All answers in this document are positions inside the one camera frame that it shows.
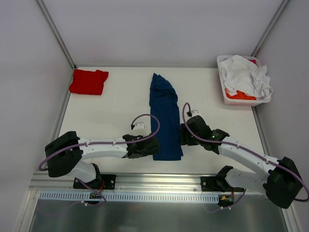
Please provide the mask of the blue mickey t shirt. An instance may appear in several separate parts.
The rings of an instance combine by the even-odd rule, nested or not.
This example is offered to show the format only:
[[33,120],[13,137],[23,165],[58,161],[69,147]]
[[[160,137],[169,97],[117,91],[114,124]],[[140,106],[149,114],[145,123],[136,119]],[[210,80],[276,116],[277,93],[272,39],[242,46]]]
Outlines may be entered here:
[[150,114],[160,122],[156,134],[159,150],[153,156],[157,161],[180,161],[181,148],[180,111],[178,95],[172,84],[164,77],[154,73],[150,84]]

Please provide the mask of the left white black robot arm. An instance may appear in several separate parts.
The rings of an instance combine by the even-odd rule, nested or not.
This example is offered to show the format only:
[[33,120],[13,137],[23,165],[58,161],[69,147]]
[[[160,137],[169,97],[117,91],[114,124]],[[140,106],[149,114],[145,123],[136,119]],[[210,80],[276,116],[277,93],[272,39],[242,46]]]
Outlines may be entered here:
[[74,189],[100,189],[108,179],[101,176],[99,167],[86,160],[94,158],[137,159],[153,156],[159,150],[159,142],[153,135],[130,135],[109,141],[82,139],[75,131],[69,131],[45,146],[48,175],[51,178],[74,177]]

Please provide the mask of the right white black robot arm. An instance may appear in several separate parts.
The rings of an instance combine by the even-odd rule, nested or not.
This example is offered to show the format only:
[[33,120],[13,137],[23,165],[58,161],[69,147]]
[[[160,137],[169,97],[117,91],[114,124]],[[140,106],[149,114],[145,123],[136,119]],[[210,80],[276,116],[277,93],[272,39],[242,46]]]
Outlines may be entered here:
[[227,132],[211,130],[200,116],[192,116],[180,126],[181,145],[200,145],[207,151],[228,157],[250,169],[224,166],[216,175],[214,188],[229,191],[242,188],[259,192],[276,206],[287,209],[302,189],[302,178],[295,163],[288,157],[277,159],[258,154],[239,143]]

